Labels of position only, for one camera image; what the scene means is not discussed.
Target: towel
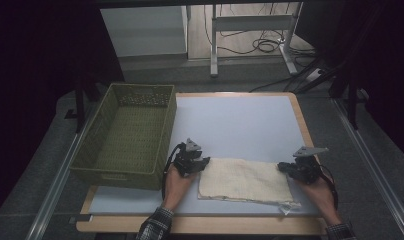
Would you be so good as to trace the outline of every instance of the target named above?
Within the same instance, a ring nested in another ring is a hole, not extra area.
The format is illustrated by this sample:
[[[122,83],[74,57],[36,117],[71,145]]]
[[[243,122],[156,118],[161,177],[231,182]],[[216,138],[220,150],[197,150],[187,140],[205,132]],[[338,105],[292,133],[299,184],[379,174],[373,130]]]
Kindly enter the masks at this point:
[[[201,173],[200,199],[293,202],[286,175],[276,163],[233,158],[211,158]]]

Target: hand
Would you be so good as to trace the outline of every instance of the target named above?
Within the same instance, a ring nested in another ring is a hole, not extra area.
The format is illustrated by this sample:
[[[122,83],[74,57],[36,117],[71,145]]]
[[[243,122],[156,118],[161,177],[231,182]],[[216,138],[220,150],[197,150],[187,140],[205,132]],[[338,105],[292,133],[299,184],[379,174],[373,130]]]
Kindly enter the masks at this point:
[[[328,226],[342,223],[342,219],[334,207],[332,192],[324,179],[319,178],[310,185],[298,180],[295,182],[302,188],[311,202],[318,207]]]
[[[187,177],[180,176],[177,168],[171,165],[165,182],[165,198],[162,207],[174,211],[195,178],[196,173]]]

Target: sleeve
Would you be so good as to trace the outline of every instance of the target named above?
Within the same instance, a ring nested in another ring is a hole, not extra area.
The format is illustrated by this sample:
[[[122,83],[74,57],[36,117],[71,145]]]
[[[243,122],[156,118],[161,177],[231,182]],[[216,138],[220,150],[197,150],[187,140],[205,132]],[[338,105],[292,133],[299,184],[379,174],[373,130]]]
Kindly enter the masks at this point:
[[[338,224],[326,228],[329,240],[356,240],[349,224]]]
[[[158,207],[155,212],[142,224],[137,240],[164,240],[171,230],[173,212]]]

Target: green plastic basket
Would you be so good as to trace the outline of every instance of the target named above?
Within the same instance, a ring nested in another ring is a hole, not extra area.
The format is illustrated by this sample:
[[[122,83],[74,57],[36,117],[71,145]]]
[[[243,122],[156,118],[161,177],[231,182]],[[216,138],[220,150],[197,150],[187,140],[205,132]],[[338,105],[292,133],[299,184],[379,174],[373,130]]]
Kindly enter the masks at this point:
[[[174,86],[111,84],[71,172],[92,185],[161,189],[176,109]]]

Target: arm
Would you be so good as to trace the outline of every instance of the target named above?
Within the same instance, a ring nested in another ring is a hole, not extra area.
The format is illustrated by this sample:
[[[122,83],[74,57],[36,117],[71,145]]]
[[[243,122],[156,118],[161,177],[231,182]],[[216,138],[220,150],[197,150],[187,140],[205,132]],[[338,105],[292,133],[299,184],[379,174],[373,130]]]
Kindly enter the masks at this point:
[[[318,207],[327,224],[327,235],[330,240],[356,239],[351,227],[342,222],[334,208],[333,195],[324,179],[319,178],[315,183],[306,185],[296,181],[308,198]]]
[[[181,177],[177,168],[171,166],[165,184],[165,199],[162,205],[142,224],[137,240],[166,239],[171,230],[174,210],[186,194],[196,174]]]

